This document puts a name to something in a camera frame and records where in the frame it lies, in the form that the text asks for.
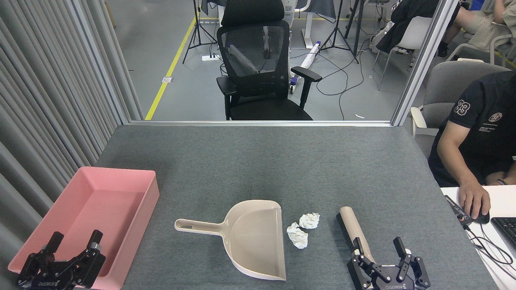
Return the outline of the person's right hand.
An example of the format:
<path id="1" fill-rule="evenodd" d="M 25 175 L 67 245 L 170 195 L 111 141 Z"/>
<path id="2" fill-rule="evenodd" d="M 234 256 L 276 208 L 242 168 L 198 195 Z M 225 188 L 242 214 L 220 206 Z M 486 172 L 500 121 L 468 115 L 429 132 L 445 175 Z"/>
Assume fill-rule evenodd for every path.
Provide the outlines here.
<path id="1" fill-rule="evenodd" d="M 488 191 L 475 179 L 459 182 L 459 202 L 472 219 L 486 215 L 491 209 Z"/>

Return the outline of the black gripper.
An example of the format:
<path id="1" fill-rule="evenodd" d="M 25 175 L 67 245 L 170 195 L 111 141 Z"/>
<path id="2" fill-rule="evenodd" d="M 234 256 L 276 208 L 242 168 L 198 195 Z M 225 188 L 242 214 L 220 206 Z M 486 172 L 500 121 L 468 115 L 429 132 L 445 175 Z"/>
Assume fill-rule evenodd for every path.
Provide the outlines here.
<path id="1" fill-rule="evenodd" d="M 28 255 L 17 285 L 26 290 L 73 290 L 76 285 L 91 288 L 106 260 L 101 254 L 102 236 L 100 230 L 94 230 L 84 251 L 65 265 L 50 266 L 63 240 L 63 234 L 54 232 L 46 246 Z"/>
<path id="2" fill-rule="evenodd" d="M 378 265 L 366 257 L 361 239 L 353 242 L 357 255 L 347 263 L 354 286 L 358 290 L 414 290 L 427 289 L 431 282 L 422 257 L 414 256 L 405 248 L 400 237 L 393 239 L 400 262 L 396 265 Z"/>

